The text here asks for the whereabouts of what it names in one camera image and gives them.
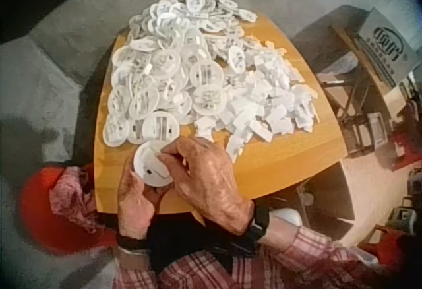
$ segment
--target black watch strap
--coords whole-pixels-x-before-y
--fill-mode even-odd
[[[255,210],[252,222],[249,224],[248,229],[243,234],[244,238],[256,242],[265,235],[266,229],[270,224],[270,209],[264,205],[255,203]]]
[[[139,249],[147,249],[148,242],[146,240],[137,240],[136,238],[128,238],[120,233],[116,236],[117,245],[128,251],[137,251]]]

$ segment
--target gray floor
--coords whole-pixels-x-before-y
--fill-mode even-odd
[[[52,257],[20,226],[16,200],[46,162],[92,160],[96,102],[109,47],[127,19],[157,0],[67,0],[25,37],[0,47],[1,262],[18,288],[94,288],[111,283],[111,255]],[[314,72],[344,52],[328,25],[356,25],[376,6],[415,49],[422,45],[416,0],[236,0],[266,13]]]

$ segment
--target wrinkled hand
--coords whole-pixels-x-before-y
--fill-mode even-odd
[[[199,213],[233,234],[246,231],[253,202],[237,190],[231,158],[223,148],[207,139],[179,137],[158,158],[167,166],[178,194]]]
[[[144,239],[156,207],[171,185],[153,188],[145,185],[133,170],[133,156],[126,159],[118,191],[119,232],[122,236]]]

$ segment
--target pile of white plastic parts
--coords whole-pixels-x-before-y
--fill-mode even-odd
[[[127,43],[112,57],[103,136],[110,147],[142,145],[134,166],[147,184],[172,181],[156,154],[180,125],[194,123],[210,141],[212,130],[228,130],[233,162],[253,135],[270,142],[295,127],[312,132],[317,93],[283,48],[245,36],[239,21],[256,20],[232,0],[160,0],[129,20]]]

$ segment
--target plaid shirt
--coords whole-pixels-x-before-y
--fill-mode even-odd
[[[207,251],[187,255],[158,276],[147,251],[137,253],[140,268],[120,265],[114,288],[370,288],[374,272],[330,238],[300,227],[284,251],[262,246],[256,257],[233,258],[229,274]]]

